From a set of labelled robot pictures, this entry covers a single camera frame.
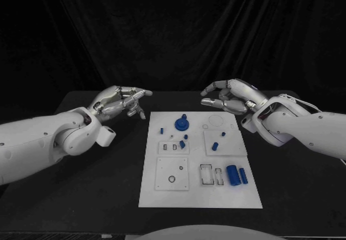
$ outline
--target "blue cylinder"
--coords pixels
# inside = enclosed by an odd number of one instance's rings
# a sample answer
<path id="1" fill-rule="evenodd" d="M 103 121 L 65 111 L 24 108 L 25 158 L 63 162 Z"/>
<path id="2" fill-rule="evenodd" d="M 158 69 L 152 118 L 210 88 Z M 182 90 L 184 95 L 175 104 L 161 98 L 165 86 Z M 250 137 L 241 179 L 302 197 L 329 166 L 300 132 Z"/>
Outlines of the blue cylinder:
<path id="1" fill-rule="evenodd" d="M 212 147 L 211 147 L 211 149 L 212 149 L 214 151 L 217 151 L 218 146 L 220 146 L 220 144 L 215 142 L 214 145 L 212 145 Z"/>
<path id="2" fill-rule="evenodd" d="M 240 174 L 238 174 L 238 170 L 237 170 L 237 166 L 236 165 L 230 165 L 227 167 L 227 173 L 228 173 L 228 178 L 230 178 L 230 182 L 233 186 L 241 185 L 241 178 L 240 178 Z"/>
<path id="3" fill-rule="evenodd" d="M 182 147 L 182 149 L 186 147 L 186 143 L 185 143 L 185 141 L 182 140 L 181 142 L 181 147 Z"/>
<path id="4" fill-rule="evenodd" d="M 179 130 L 179 131 L 185 131 L 188 130 L 191 124 L 189 124 L 189 121 L 188 121 L 188 117 L 186 117 L 186 114 L 182 115 L 182 118 L 179 118 L 176 121 L 175 121 L 175 128 Z"/>
<path id="5" fill-rule="evenodd" d="M 247 178 L 244 168 L 240 168 L 240 176 L 241 176 L 243 184 L 248 184 L 248 178 Z"/>

